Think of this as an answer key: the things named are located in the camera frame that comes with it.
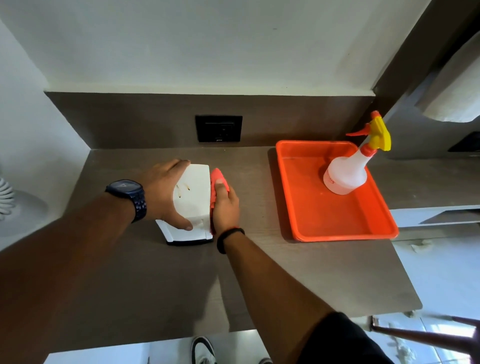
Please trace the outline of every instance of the black wristband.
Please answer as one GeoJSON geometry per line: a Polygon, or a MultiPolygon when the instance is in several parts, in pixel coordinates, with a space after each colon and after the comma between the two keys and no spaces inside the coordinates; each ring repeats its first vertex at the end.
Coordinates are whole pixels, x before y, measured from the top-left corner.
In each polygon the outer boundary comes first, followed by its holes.
{"type": "Polygon", "coordinates": [[[223,241],[233,234],[234,232],[240,231],[243,235],[245,235],[245,231],[241,228],[232,228],[229,230],[224,231],[223,233],[220,234],[220,236],[216,240],[216,248],[221,254],[226,254],[227,252],[225,251],[225,246],[223,245],[223,241]]]}

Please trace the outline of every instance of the sneaker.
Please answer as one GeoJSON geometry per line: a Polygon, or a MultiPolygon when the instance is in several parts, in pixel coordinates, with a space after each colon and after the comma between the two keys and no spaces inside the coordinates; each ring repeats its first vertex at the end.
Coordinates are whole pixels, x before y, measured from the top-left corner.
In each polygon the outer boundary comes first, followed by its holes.
{"type": "Polygon", "coordinates": [[[216,364],[212,343],[205,336],[192,341],[192,364],[216,364]]]}

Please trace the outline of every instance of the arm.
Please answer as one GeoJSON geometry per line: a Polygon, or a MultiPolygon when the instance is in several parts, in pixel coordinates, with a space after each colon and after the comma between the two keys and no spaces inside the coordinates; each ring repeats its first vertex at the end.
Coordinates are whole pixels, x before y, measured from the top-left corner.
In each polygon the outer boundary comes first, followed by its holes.
{"type": "MultiPolygon", "coordinates": [[[[189,161],[157,164],[135,179],[145,192],[147,219],[179,229],[191,223],[173,206],[173,189],[189,161]]],[[[42,363],[56,313],[107,256],[135,216],[130,200],[103,193],[95,200],[0,252],[0,357],[42,363]]]]}
{"type": "MultiPolygon", "coordinates": [[[[239,225],[239,199],[215,184],[213,221],[218,234],[239,225]]],[[[276,364],[296,363],[316,325],[334,310],[240,232],[228,236],[225,251],[248,312],[276,364]]]]}

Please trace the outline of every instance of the spray bottle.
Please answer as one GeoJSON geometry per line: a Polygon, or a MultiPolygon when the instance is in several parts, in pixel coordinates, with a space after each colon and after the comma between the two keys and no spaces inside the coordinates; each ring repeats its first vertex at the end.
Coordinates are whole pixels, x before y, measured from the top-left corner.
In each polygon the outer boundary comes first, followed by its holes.
{"type": "Polygon", "coordinates": [[[368,143],[360,147],[350,157],[337,157],[328,166],[324,174],[324,183],[327,188],[336,194],[348,194],[367,181],[365,165],[372,158],[377,149],[388,151],[392,147],[392,140],[385,123],[378,111],[371,114],[372,121],[365,124],[359,132],[346,135],[369,135],[368,143]]]}

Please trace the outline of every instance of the black sleeve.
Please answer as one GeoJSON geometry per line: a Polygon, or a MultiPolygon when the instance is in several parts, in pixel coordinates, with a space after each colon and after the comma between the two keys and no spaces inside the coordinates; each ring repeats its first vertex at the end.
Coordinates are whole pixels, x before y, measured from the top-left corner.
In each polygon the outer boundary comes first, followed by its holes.
{"type": "Polygon", "coordinates": [[[380,346],[340,312],[329,314],[320,321],[297,363],[393,364],[380,346]]]}

